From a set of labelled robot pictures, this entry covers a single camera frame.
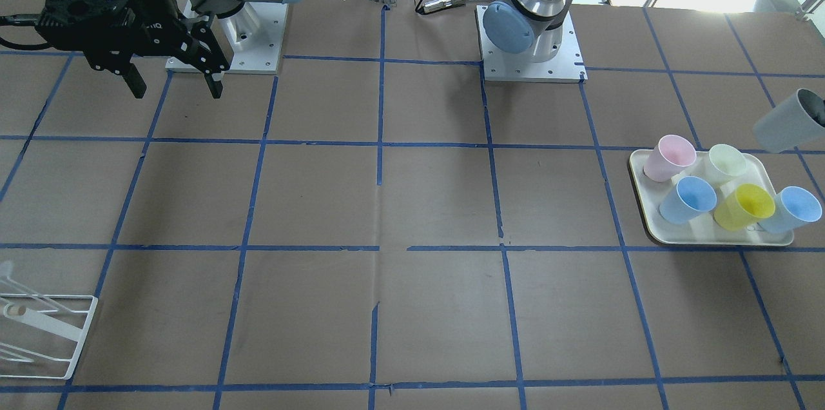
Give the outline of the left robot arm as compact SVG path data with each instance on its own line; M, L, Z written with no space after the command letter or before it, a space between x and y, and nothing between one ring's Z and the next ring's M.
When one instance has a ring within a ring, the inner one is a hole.
M498 82L581 83L587 70L574 0L494 0L477 7L484 78Z

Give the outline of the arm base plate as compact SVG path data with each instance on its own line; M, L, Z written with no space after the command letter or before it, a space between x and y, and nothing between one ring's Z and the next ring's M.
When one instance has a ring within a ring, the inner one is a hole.
M478 42L487 81L578 83L588 79L572 14L552 38L539 37L522 54L507 54L487 37L482 25L486 5L476 7Z
M245 3L235 15L213 26L229 61L223 74L276 75L281 61L289 5Z

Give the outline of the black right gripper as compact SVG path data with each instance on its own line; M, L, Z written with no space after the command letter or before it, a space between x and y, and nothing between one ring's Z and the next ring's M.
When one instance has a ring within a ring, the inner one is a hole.
M34 27L53 48L82 52L93 69L122 72L136 99L147 86L134 55L182 55L219 99L229 60L213 31L216 22L215 14L184 21L177 0L45 0Z

